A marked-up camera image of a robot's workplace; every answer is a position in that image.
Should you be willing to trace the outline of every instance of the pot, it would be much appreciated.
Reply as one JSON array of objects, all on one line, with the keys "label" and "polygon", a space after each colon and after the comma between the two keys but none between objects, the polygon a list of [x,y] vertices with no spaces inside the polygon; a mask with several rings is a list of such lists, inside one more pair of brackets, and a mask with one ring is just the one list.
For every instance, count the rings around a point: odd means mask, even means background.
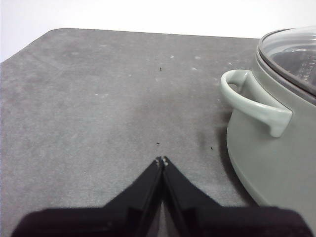
[{"label": "pot", "polygon": [[[237,91],[229,84],[235,84]],[[253,199],[301,213],[316,233],[316,27],[264,36],[252,70],[222,75],[233,167]]]}]

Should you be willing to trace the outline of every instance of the gray countertop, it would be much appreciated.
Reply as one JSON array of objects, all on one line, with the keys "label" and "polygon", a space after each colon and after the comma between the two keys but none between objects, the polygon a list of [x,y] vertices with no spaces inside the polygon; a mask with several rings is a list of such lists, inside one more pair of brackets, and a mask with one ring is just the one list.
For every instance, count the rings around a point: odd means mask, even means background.
[{"label": "gray countertop", "polygon": [[254,205],[229,161],[219,80],[250,69],[257,43],[58,29],[4,61],[2,236],[31,211],[105,205],[162,155],[220,204]]}]

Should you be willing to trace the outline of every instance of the white wall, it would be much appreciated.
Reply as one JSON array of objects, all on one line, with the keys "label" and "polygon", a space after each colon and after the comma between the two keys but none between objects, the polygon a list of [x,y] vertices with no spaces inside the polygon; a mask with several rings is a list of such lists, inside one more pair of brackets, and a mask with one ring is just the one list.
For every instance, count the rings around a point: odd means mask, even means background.
[{"label": "white wall", "polygon": [[316,0],[1,0],[1,61],[49,30],[260,38],[316,25]]}]

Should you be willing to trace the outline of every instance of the pot lid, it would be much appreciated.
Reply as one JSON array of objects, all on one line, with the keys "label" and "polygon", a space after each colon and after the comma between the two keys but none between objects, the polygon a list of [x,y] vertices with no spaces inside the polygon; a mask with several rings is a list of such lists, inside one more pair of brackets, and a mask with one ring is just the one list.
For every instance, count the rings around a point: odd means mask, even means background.
[{"label": "pot lid", "polygon": [[278,74],[316,96],[316,26],[267,34],[259,53]]}]

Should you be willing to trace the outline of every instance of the pot handle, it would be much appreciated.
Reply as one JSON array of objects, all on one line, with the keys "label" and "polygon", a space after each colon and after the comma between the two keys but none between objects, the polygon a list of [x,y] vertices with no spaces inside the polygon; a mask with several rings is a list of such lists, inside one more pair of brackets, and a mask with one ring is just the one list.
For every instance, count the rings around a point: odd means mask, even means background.
[{"label": "pot handle", "polygon": [[[239,91],[247,84],[254,95],[272,106],[245,98],[231,89],[229,84],[235,84]],[[249,70],[231,70],[224,73],[221,78],[221,92],[235,109],[268,125],[273,137],[280,137],[291,120],[292,111],[273,98]]]}]

